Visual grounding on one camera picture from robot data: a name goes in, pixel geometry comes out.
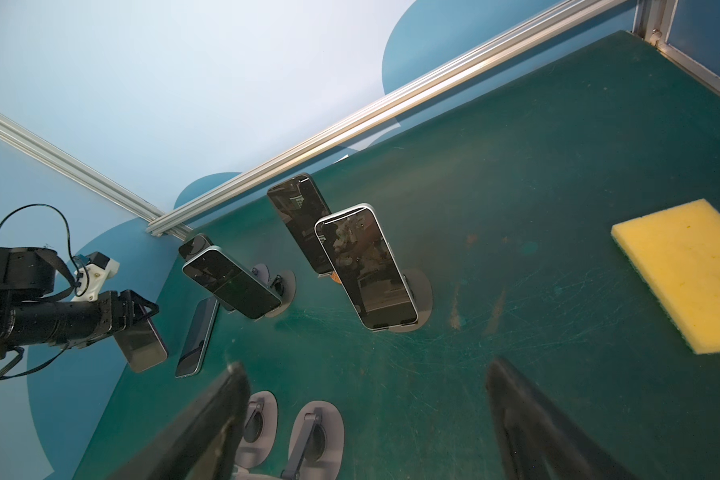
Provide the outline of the light blue phone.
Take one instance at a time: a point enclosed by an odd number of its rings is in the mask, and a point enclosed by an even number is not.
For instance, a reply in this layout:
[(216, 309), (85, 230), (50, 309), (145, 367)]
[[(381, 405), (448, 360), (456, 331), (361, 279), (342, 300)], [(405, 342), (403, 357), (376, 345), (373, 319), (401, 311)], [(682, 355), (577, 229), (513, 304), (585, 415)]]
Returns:
[(200, 301), (194, 311), (174, 376), (185, 378), (200, 372), (218, 313), (219, 301), (209, 297)]

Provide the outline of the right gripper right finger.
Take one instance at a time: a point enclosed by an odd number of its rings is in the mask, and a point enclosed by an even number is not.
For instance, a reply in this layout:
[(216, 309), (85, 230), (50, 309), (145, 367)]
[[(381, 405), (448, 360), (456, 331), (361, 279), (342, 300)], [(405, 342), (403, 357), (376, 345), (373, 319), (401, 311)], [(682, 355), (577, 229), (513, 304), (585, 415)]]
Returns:
[(486, 389), (506, 478), (635, 477), (507, 359), (490, 363)]

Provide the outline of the purple phone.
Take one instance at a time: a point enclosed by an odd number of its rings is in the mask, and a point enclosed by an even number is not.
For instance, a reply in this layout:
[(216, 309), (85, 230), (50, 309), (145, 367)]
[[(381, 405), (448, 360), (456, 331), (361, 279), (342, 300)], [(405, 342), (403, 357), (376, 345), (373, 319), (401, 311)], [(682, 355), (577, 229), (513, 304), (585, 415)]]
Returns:
[(143, 373), (168, 358), (166, 346), (151, 319), (116, 333), (114, 338), (134, 373)]

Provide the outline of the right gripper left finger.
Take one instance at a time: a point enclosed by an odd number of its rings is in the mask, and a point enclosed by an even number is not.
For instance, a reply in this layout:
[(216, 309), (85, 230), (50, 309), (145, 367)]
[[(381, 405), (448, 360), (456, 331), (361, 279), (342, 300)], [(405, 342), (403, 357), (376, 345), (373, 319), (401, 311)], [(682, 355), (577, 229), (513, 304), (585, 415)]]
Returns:
[(240, 362), (225, 370), (111, 479), (230, 479), (251, 396)]

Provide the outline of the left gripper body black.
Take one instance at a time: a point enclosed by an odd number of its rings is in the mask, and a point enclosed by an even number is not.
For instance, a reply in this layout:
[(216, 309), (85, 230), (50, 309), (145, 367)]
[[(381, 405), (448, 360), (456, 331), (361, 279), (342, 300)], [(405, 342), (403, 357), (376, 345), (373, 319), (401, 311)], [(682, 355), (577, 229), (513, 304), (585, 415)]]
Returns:
[(52, 249), (0, 247), (0, 360), (37, 344), (86, 348), (159, 312), (132, 290), (72, 302), (79, 277)]

